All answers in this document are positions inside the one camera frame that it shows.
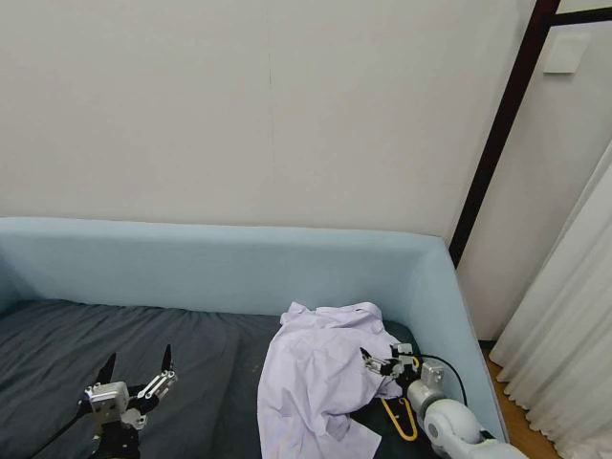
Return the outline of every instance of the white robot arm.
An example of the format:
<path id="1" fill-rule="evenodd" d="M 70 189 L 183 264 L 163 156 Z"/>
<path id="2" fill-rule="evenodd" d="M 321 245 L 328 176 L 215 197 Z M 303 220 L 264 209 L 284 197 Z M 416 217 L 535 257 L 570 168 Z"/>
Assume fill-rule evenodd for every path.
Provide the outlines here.
<path id="1" fill-rule="evenodd" d="M 361 354 L 369 370 L 396 380 L 440 457 L 526 459 L 518 449 L 488 433 L 465 404 L 447 398 L 442 364 L 417 361 L 410 344 L 393 344 L 389 360 L 372 357 L 364 349 Z"/>
<path id="2" fill-rule="evenodd" d="M 438 455 L 452 459 L 520 459 L 526 456 L 507 443 L 500 443 L 480 426 L 471 410 L 452 399 L 429 406 L 424 429 Z"/>

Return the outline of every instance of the white wall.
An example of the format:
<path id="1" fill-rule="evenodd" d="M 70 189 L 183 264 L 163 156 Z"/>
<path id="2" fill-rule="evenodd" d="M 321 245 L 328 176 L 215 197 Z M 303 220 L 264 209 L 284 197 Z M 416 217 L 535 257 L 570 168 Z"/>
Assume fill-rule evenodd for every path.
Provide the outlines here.
<path id="1" fill-rule="evenodd" d="M 610 5 L 575 0 L 560 10 Z M 571 29 L 591 33 L 578 71 L 544 75 L 552 39 Z M 612 23 L 571 29 L 549 36 L 459 265 L 481 339 L 512 316 L 612 140 Z"/>
<path id="2" fill-rule="evenodd" d="M 449 238 L 532 3 L 5 0 L 0 214 Z"/>

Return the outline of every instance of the yellow handle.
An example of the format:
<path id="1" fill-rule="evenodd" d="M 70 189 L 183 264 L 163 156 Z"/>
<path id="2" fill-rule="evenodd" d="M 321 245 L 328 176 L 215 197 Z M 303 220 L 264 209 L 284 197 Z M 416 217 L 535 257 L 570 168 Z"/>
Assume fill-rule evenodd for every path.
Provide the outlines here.
<path id="1" fill-rule="evenodd" d="M 391 418 L 391 421 L 393 422 L 393 426 L 395 426 L 395 428 L 398 430 L 398 433 L 400 434 L 400 436 L 407 442 L 414 442 L 417 439 L 417 426 L 416 426 L 416 423 L 414 422 L 414 417 L 412 416 L 412 409 L 410 408 L 410 403 L 408 402 L 408 400 L 405 399 L 404 397 L 401 397 L 400 404 L 405 404 L 405 409 L 408 412 L 408 419 L 410 420 L 410 426 L 412 427 L 411 435 L 406 435 L 404 433 L 404 431 L 402 430 L 402 427 L 400 426 L 400 423 L 398 423 L 398 420 L 395 418 L 395 415 L 393 414 L 393 411 L 391 411 L 391 408 L 389 408 L 389 405 L 387 404 L 386 400 L 381 399 L 381 402 L 382 402 L 382 405 L 384 406 L 384 409 L 386 410 L 386 414 L 388 414 L 389 418 Z"/>

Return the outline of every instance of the dark wooden door frame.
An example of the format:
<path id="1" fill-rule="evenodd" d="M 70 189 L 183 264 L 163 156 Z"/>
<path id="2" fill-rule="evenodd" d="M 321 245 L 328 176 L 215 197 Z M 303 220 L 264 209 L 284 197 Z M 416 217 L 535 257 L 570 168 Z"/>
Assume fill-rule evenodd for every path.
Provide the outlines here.
<path id="1" fill-rule="evenodd" d="M 461 210 L 459 222 L 448 248 L 455 268 L 459 265 L 463 251 L 470 239 L 478 211 L 487 194 L 493 173 L 512 130 L 516 114 L 551 27 L 612 20 L 612 7 L 557 13 L 559 3 L 560 0 L 536 0 L 535 2 L 504 95 L 499 102 L 499 107 L 497 107 L 491 131 L 471 182 L 468 197 Z"/>

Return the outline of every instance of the light blue sofa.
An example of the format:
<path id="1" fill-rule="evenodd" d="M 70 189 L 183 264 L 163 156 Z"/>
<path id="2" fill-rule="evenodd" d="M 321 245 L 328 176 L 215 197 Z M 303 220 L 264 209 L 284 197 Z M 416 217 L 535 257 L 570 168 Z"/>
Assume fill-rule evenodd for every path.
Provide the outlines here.
<path id="1" fill-rule="evenodd" d="M 0 218 L 0 309 L 61 298 L 280 315 L 372 301 L 451 361 L 470 407 L 507 438 L 442 239 L 398 232 Z M 448 372 L 447 390 L 459 397 Z"/>

